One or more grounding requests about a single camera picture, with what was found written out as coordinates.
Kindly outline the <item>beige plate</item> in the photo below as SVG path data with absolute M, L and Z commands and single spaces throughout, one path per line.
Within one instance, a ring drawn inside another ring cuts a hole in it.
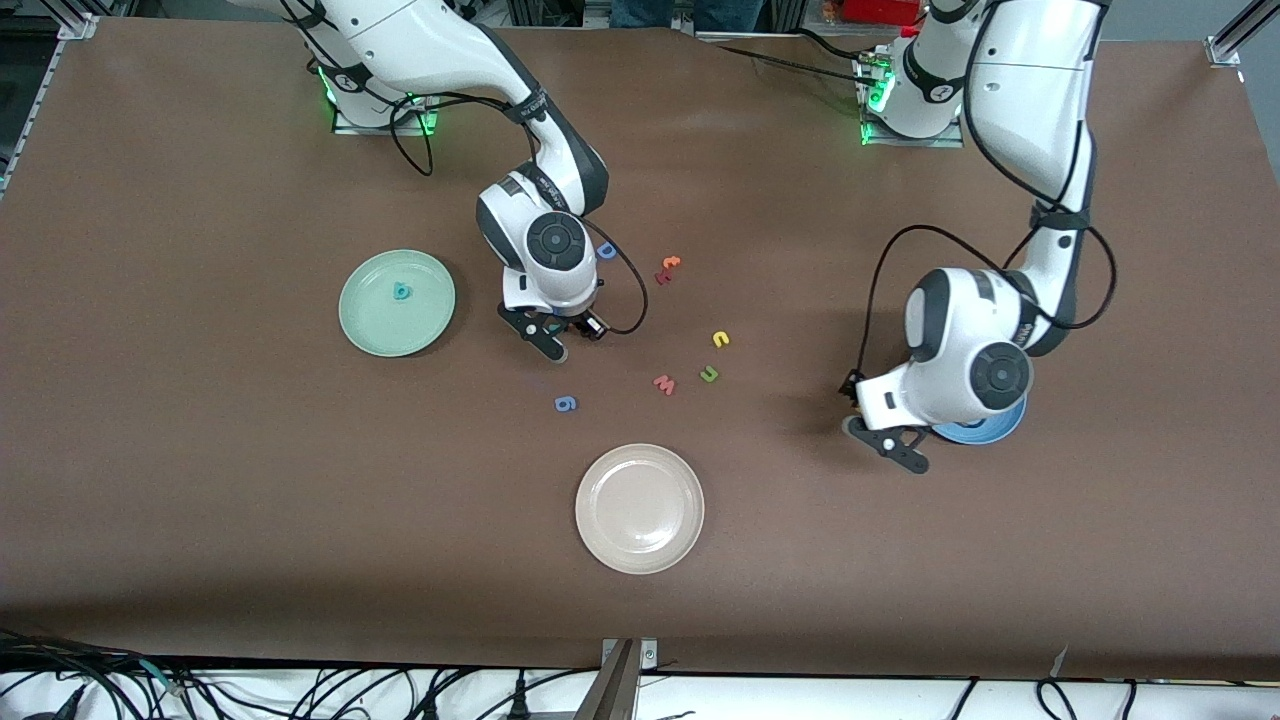
M 584 473 L 573 501 L 581 542 L 604 566 L 632 577 L 669 570 L 696 544 L 705 521 L 698 474 L 675 451 L 631 443 Z

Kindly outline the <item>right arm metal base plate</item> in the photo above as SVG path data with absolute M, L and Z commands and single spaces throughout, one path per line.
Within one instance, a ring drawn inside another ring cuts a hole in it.
M 436 96 L 408 101 L 394 109 L 396 101 L 408 95 L 392 88 L 362 65 L 329 67 L 317 73 L 334 111 L 333 129 L 338 135 L 433 135 L 438 123 Z

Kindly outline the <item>aluminium frame corner with rail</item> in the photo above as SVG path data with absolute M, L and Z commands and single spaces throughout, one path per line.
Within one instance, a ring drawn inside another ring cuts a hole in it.
M 87 0 L 0 0 L 0 200 L 65 46 L 96 26 Z

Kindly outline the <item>light green plate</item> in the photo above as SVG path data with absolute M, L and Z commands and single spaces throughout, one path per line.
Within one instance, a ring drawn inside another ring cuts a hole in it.
M 393 299 L 393 284 L 408 284 L 408 300 Z M 454 315 L 457 291 L 445 265 L 413 249 L 380 252 L 357 266 L 338 300 L 347 340 L 378 357 L 403 357 L 439 340 Z

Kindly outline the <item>aluminium profile post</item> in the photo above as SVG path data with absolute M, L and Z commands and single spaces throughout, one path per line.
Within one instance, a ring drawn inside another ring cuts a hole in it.
M 635 720 L 641 674 L 657 664 L 657 638 L 603 641 L 602 667 L 572 720 Z

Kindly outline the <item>red box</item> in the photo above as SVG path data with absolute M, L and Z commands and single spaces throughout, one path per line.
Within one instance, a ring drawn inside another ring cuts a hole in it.
M 842 0 L 841 18 L 855 24 L 914 26 L 925 0 Z

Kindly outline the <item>blue plate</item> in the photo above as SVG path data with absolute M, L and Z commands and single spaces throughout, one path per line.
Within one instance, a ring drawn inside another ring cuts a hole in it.
M 997 443 L 1010 437 L 1019 428 L 1027 414 L 1028 398 L 1028 396 L 1024 396 L 1001 414 L 973 423 L 934 425 L 931 428 L 931 432 L 955 445 L 986 446 Z

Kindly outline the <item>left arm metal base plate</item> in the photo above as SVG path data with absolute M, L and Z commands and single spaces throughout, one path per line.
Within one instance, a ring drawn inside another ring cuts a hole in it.
M 886 53 L 888 45 L 876 46 L 873 51 L 859 51 L 851 60 L 856 79 L 869 79 L 858 90 L 860 141 L 863 146 L 884 145 L 914 149 L 961 149 L 964 146 L 960 124 L 960 110 L 956 109 L 946 128 L 928 138 L 913 138 L 892 131 L 879 115 L 884 104 L 904 86 L 892 69 L 892 61 Z

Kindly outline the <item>brown table cover sheet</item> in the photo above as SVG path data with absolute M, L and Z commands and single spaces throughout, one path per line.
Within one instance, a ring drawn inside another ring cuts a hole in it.
M 562 364 L 495 311 L 474 204 L 527 155 L 498 113 L 445 113 L 424 178 L 329 132 L 291 27 L 113 18 L 67 46 L 0 201 L 0 626 L 192 656 L 590 667 L 648 635 L 680 673 L 1280 678 L 1280 186 L 1198 44 L 1101 47 L 1114 304 L 1036 361 L 1010 438 L 929 441 L 915 477 L 838 428 L 876 259 L 931 223 L 1001 260 L 1027 196 L 970 149 L 864 147 L 832 82 L 672 31 L 504 38 L 611 169 L 594 220 L 648 279 L 684 260 L 636 334 L 570 337 Z M 378 357 L 338 300 L 396 249 L 457 304 Z M 707 507 L 645 577 L 573 519 L 631 443 L 687 461 Z

